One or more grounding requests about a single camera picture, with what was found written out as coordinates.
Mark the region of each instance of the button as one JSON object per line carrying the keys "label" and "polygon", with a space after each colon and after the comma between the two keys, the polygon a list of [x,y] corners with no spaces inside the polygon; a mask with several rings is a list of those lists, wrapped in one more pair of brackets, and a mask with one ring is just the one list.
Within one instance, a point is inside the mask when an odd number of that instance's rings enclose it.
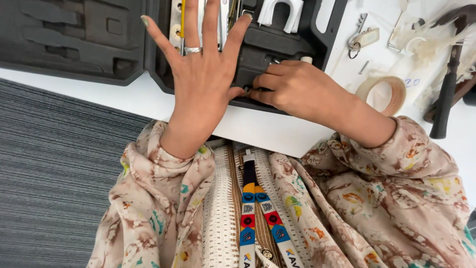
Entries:
{"label": "button", "polygon": [[263,254],[264,257],[266,257],[268,260],[273,260],[273,252],[271,250],[264,248],[261,250],[261,254]]}

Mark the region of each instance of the gray carpet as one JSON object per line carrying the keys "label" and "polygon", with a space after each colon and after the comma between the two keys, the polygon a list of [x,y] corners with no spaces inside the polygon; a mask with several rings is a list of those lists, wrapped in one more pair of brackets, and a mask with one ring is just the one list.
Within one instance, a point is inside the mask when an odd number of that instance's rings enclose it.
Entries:
{"label": "gray carpet", "polygon": [[149,118],[0,80],[0,267],[84,267]]}

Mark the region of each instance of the white table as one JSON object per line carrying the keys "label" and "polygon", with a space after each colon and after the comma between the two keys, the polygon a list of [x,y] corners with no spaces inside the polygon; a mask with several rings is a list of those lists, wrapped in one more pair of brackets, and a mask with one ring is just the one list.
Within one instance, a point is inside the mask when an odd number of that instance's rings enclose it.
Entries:
{"label": "white table", "polygon": [[[333,0],[324,0],[323,7],[332,7],[332,2]],[[456,2],[462,5],[475,3],[476,0]],[[413,1],[408,12],[415,17],[424,15],[431,17],[446,3],[446,0]],[[350,60],[345,49],[346,42],[356,31],[357,19],[362,12],[369,13],[365,28],[380,28],[380,41],[363,48],[356,59]],[[402,79],[420,79],[418,86],[408,89],[408,103],[401,113],[410,115],[429,132],[431,125],[423,122],[422,112],[414,107],[412,102],[445,65],[447,55],[441,55],[441,59],[435,61],[432,68],[428,69],[424,75],[422,72],[415,73],[408,67],[409,64],[399,60],[396,53],[387,48],[387,40],[399,14],[398,0],[350,1],[340,25],[326,73],[352,93],[367,78],[366,73],[372,69],[378,69],[379,72],[396,75]],[[366,72],[364,75],[359,75],[358,72],[368,60],[371,60],[371,63]],[[127,87],[5,69],[0,69],[0,78],[163,121],[168,121],[174,108],[174,96],[163,93],[148,73],[144,73]],[[447,138],[436,142],[458,162],[469,203],[476,206],[476,195],[472,194],[476,191],[476,180],[472,179],[474,166],[472,160],[475,159],[472,154],[476,152],[476,142],[471,138],[476,136],[476,127],[471,125],[474,122],[476,122],[476,108],[459,102],[452,109]],[[328,138],[332,132],[321,125],[291,116],[229,106],[213,134],[300,157],[316,142]]]}

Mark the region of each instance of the yellow screwdriver handle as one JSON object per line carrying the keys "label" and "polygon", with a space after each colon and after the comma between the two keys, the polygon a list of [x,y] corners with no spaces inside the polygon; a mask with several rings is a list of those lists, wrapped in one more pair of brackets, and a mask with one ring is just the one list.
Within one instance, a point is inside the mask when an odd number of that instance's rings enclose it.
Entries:
{"label": "yellow screwdriver handle", "polygon": [[180,37],[184,38],[183,28],[185,26],[185,0],[182,0],[182,14],[180,16]]}

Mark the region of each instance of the floral blouse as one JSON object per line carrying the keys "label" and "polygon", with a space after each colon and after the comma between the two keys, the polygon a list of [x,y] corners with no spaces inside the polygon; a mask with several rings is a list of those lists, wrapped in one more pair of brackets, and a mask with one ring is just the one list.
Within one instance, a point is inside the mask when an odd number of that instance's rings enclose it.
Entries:
{"label": "floral blouse", "polygon": [[[343,135],[301,159],[251,148],[268,194],[307,268],[469,268],[475,245],[453,158],[406,117],[366,149]],[[243,144],[207,142],[190,159],[159,143],[153,121],[121,158],[88,267],[238,267]],[[285,267],[256,212],[257,267]]]}

